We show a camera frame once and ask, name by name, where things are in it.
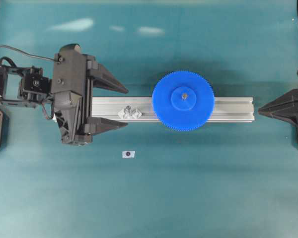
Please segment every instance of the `teal mat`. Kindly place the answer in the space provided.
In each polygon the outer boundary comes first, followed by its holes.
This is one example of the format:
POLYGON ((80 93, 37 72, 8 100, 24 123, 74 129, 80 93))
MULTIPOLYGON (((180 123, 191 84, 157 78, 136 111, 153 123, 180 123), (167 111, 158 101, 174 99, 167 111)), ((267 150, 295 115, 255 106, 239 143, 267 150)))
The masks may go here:
MULTIPOLYGON (((0 44, 52 57, 68 43, 128 96, 150 96, 175 70, 204 76, 218 97, 254 97, 256 110, 298 87, 295 0, 0 1, 0 44)), ((50 62, 2 56, 52 76, 50 62)), ((0 238, 298 238, 298 146, 285 122, 131 123, 71 147, 40 108, 6 112, 0 238)))

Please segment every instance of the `small object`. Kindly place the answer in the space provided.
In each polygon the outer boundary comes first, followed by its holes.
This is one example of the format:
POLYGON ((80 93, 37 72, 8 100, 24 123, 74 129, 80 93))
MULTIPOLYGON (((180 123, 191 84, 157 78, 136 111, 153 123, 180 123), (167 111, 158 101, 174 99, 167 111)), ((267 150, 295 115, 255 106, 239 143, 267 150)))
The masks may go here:
POLYGON ((163 77, 152 94, 152 107, 167 127, 188 131, 201 127, 211 116, 215 98, 209 83, 189 71, 163 77))
POLYGON ((142 116, 142 113, 137 108, 132 110, 130 106, 126 106, 118 112, 118 116, 120 119, 138 119, 142 116))
POLYGON ((134 158, 136 152, 134 150, 123 151, 123 158, 134 158))

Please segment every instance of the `screw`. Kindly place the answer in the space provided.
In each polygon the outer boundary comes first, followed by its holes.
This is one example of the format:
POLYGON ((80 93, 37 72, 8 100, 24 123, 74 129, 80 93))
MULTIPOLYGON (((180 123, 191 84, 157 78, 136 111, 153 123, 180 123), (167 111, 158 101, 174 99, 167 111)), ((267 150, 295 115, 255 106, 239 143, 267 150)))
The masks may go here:
POLYGON ((61 78, 58 78, 58 84, 64 84, 63 80, 61 78))
POLYGON ((188 95, 187 95, 186 93, 183 93, 183 94, 182 94, 182 99, 183 99, 183 100, 186 100, 187 98, 188 98, 188 95))

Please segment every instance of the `robotic arm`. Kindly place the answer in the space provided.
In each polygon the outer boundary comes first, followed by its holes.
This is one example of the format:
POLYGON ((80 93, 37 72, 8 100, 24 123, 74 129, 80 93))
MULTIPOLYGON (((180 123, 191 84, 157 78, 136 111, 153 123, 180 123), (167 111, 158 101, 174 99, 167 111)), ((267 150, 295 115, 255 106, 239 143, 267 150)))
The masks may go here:
POLYGON ((94 87, 128 93, 94 56, 82 54, 78 44, 70 44, 63 46, 54 55, 54 59, 44 59, 54 62, 52 79, 43 76, 42 68, 17 67, 10 58, 0 59, 0 105, 31 108, 41 105, 47 119, 55 116, 62 143, 70 145, 91 143, 93 135, 127 125, 124 122, 91 116, 94 87), (3 60, 10 66, 2 64, 3 60), (9 74, 21 77, 17 95, 19 100, 5 98, 9 74), (46 113, 45 104, 51 105, 50 116, 46 113))

